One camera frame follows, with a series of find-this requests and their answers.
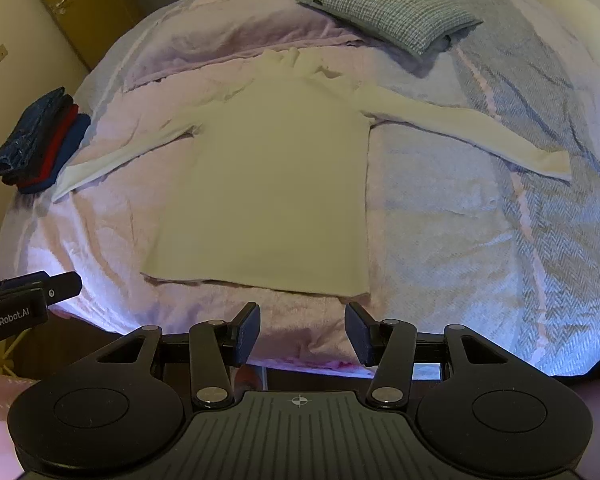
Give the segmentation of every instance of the light switch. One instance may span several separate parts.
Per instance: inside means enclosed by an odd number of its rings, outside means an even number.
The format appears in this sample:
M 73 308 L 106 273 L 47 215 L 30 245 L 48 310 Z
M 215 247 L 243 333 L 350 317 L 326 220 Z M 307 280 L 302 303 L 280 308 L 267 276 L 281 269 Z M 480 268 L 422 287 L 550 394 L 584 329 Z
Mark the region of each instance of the light switch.
M 7 54 L 9 53 L 9 51 L 7 50 L 7 48 L 2 44 L 0 46 L 0 61 L 2 61 L 5 57 L 7 57 Z

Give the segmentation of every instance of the metal screw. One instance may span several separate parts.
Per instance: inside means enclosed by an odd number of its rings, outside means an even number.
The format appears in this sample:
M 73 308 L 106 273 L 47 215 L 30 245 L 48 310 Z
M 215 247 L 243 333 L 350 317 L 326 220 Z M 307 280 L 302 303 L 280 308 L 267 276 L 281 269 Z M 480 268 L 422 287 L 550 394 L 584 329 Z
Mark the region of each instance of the metal screw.
M 382 388 L 373 390 L 371 396 L 378 402 L 388 404 L 389 402 L 398 402 L 404 397 L 404 394 L 398 388 L 383 386 Z
M 206 402 L 207 404 L 215 404 L 216 402 L 222 402 L 225 400 L 229 394 L 223 388 L 218 388 L 217 386 L 208 386 L 207 388 L 202 388 L 198 390 L 196 393 L 196 397 L 199 398 L 202 402 Z

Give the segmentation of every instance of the shirt sleeve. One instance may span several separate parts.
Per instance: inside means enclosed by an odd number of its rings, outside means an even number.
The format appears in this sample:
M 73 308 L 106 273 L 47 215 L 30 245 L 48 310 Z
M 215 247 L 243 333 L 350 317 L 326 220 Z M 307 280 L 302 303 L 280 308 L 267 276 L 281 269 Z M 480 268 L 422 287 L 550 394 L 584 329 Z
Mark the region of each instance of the shirt sleeve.
M 110 173 L 133 158 L 164 146 L 192 128 L 201 126 L 222 107 L 222 104 L 222 101 L 214 100 L 202 105 L 185 106 L 157 132 L 132 140 L 126 146 L 107 155 L 64 168 L 56 183 L 53 202 L 60 200 L 70 191 Z
M 354 106 L 366 116 L 409 123 L 456 139 L 545 176 L 571 180 L 569 153 L 546 152 L 478 110 L 437 106 L 389 89 L 361 84 L 351 90 Z

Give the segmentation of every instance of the blue folded shirt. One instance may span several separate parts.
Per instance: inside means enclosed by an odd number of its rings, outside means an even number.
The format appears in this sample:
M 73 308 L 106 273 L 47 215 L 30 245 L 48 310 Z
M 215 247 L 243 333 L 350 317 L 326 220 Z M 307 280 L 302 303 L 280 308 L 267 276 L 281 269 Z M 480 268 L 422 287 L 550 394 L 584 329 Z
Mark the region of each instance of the blue folded shirt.
M 27 167 L 43 140 L 41 132 L 48 130 L 62 104 L 63 96 L 64 88 L 57 88 L 24 110 L 16 127 L 0 147 L 0 174 L 21 171 Z
M 32 186 L 23 187 L 19 189 L 19 191 L 25 195 L 33 194 L 39 193 L 53 186 L 58 179 L 60 170 L 62 170 L 64 165 L 80 147 L 80 143 L 84 139 L 84 133 L 87 131 L 89 124 L 91 124 L 91 119 L 87 114 L 78 114 L 74 124 L 71 125 L 69 131 L 66 133 L 66 137 L 62 141 L 62 145 L 58 151 L 58 156 L 56 157 L 56 161 L 53 169 L 51 170 L 49 178 L 37 184 L 33 184 Z

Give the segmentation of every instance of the folded clothes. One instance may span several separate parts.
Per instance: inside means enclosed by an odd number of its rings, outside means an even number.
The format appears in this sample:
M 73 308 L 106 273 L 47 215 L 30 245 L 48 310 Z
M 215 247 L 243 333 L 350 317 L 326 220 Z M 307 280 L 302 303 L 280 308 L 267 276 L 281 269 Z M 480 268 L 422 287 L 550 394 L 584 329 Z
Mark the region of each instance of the folded clothes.
M 30 180 L 40 174 L 40 168 L 42 167 L 42 161 L 45 157 L 46 149 L 53 139 L 55 132 L 58 130 L 60 125 L 64 122 L 65 118 L 71 111 L 73 104 L 74 100 L 70 95 L 62 96 L 60 106 L 56 111 L 53 120 L 46 128 L 38 131 L 38 142 L 36 143 L 36 147 L 27 165 L 20 170 L 1 173 L 0 175 L 2 176 L 3 183 L 5 183 L 7 186 L 13 186 L 19 182 Z
M 56 158 L 58 158 L 58 151 L 62 146 L 64 138 L 69 132 L 69 128 L 74 124 L 75 118 L 78 116 L 78 105 L 72 104 L 69 108 L 68 113 L 62 118 L 61 123 L 56 128 L 51 141 L 46 147 L 44 159 L 42 160 L 42 166 L 37 176 L 30 178 L 29 180 L 23 180 L 18 182 L 18 187 L 29 187 L 34 184 L 39 184 L 43 180 L 46 180 L 51 175 L 51 170 L 54 167 Z
M 64 88 L 43 95 L 22 113 L 16 127 L 0 147 L 0 174 L 26 168 L 40 142 L 40 132 L 53 122 L 62 104 Z
M 18 185 L 18 190 L 20 193 L 39 193 L 53 186 L 53 184 L 56 182 L 56 179 L 58 179 L 58 174 L 60 173 L 60 170 L 62 170 L 62 167 L 80 147 L 80 143 L 84 139 L 84 133 L 87 131 L 89 124 L 91 124 L 91 119 L 87 114 L 78 114 L 74 123 L 71 125 L 71 127 L 69 127 L 64 140 L 62 141 L 62 145 L 58 150 L 58 156 L 56 157 L 56 161 L 50 170 L 49 176 L 45 180 L 42 180 L 36 184 L 32 184 L 31 186 L 21 187 Z

